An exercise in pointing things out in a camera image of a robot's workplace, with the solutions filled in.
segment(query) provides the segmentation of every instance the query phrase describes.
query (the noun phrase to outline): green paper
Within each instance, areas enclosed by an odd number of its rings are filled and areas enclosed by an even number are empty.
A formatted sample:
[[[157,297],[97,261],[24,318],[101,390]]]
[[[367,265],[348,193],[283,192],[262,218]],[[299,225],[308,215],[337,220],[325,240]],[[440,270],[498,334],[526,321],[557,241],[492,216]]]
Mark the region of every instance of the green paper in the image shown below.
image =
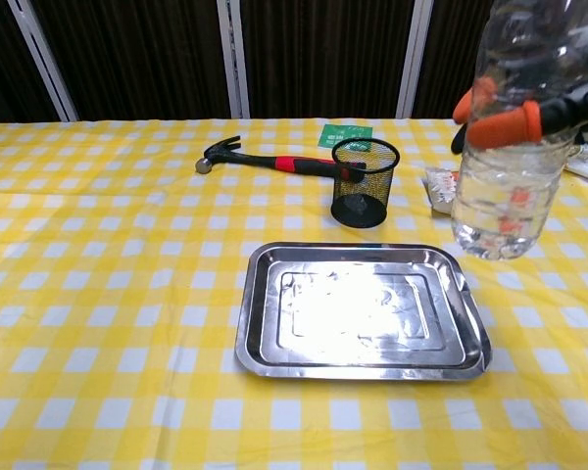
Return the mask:
[[[319,147],[332,149],[335,144],[351,137],[372,137],[372,127],[361,125],[335,125],[325,124],[318,141]]]

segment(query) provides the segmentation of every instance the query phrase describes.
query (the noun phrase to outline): table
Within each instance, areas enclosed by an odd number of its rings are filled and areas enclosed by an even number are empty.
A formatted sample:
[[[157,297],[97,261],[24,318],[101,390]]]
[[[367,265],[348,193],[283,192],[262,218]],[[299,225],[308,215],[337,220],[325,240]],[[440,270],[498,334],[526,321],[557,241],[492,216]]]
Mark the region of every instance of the table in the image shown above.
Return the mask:
[[[588,469],[588,182],[538,245],[466,257],[426,165],[447,120],[337,119],[395,144],[387,220],[336,224],[328,179],[194,163],[329,158],[326,119],[0,125],[0,468]],[[470,383],[270,380],[233,355],[248,256],[272,241],[425,243],[458,257],[493,344]]]

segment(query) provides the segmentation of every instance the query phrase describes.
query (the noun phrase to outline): plastic water bottle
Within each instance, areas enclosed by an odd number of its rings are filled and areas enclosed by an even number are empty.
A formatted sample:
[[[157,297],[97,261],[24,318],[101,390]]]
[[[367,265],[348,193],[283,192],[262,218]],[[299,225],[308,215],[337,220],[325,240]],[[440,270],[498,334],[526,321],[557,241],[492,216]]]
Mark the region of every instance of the plastic water bottle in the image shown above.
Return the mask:
[[[572,0],[497,0],[475,69],[470,125],[542,101],[588,79],[588,41],[577,40]],[[469,253],[513,259],[538,239],[554,201],[575,130],[539,144],[479,150],[466,141],[453,231]]]

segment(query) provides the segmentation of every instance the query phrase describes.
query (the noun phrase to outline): metal tray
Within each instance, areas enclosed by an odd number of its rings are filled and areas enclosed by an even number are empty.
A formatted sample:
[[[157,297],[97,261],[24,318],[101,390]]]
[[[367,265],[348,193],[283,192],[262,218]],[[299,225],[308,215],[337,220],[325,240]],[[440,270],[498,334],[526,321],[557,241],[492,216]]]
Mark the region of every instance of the metal tray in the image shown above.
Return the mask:
[[[324,379],[466,380],[491,358],[460,266],[424,245],[260,247],[235,351],[259,375]]]

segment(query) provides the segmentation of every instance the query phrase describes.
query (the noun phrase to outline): black mesh pen holder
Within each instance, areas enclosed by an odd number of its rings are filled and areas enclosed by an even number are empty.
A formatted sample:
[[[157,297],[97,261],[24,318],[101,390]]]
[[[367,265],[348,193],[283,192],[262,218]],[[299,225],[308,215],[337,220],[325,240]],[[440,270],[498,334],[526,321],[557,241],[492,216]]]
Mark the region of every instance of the black mesh pen holder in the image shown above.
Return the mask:
[[[340,168],[333,184],[333,217],[354,228],[385,220],[399,151],[379,139],[355,137],[337,143],[331,155]]]

